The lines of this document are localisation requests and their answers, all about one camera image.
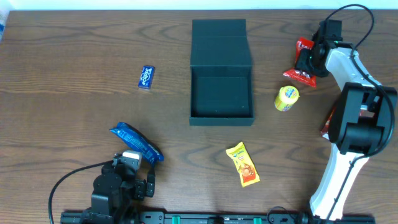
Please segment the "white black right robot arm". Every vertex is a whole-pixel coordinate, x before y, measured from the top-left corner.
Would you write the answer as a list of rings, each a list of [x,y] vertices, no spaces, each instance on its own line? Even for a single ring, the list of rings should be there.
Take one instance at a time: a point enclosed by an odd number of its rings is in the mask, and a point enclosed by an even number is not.
[[[372,223],[373,218],[344,215],[343,207],[360,170],[391,139],[397,91],[375,80],[346,42],[328,40],[302,47],[295,68],[311,75],[331,74],[341,90],[326,124],[330,158],[310,198],[310,214],[302,215],[299,222]]]

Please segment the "blue cookie packet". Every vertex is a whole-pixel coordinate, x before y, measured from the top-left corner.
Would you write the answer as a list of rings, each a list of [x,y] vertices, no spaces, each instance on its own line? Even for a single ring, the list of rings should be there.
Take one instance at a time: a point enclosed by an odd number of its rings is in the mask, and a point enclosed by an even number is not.
[[[157,162],[164,161],[164,155],[149,140],[130,124],[119,122],[110,131],[119,137],[130,149],[140,152],[143,158],[154,167]]]

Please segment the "red Hello Panda box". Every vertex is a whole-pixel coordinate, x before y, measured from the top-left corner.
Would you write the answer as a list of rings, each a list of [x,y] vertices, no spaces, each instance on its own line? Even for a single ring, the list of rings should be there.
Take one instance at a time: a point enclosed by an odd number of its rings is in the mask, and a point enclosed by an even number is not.
[[[331,121],[331,118],[332,118],[334,112],[335,112],[335,108],[333,108],[333,109],[331,110],[331,112],[330,112],[330,114],[329,114],[329,116],[328,116],[328,118],[327,118],[327,120],[326,120],[324,126],[321,128],[321,131],[320,131],[321,136],[322,136],[323,138],[327,139],[327,140],[330,139],[330,138],[329,138],[329,134],[328,134],[328,130],[329,130],[330,121]]]

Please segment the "yellow Mentos candy bottle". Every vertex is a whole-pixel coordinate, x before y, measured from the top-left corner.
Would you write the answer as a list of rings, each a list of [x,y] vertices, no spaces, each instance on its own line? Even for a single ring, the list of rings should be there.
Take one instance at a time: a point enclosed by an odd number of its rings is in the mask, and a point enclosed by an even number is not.
[[[299,91],[294,86],[283,86],[280,88],[274,106],[279,111],[288,111],[299,99]]]

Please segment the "red Hacks candy bag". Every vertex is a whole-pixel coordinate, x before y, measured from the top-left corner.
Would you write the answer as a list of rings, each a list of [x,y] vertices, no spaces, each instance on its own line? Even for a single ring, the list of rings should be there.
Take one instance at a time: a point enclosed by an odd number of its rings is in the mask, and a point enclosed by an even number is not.
[[[295,48],[295,62],[298,62],[299,54],[302,49],[309,49],[311,50],[314,45],[314,42],[308,40],[306,38],[300,37],[296,42]],[[301,70],[296,70],[295,68],[291,68],[283,73],[283,76],[291,78],[293,80],[297,80],[300,83],[306,84],[311,87],[316,87],[316,78],[310,77],[307,72],[302,72]]]

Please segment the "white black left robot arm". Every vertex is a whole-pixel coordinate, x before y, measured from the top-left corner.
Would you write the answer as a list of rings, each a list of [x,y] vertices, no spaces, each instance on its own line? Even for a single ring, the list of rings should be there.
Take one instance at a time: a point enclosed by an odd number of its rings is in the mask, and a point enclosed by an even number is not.
[[[140,223],[136,203],[155,193],[155,168],[146,179],[138,179],[139,160],[116,156],[101,168],[93,182],[91,207],[80,216],[80,223]]]

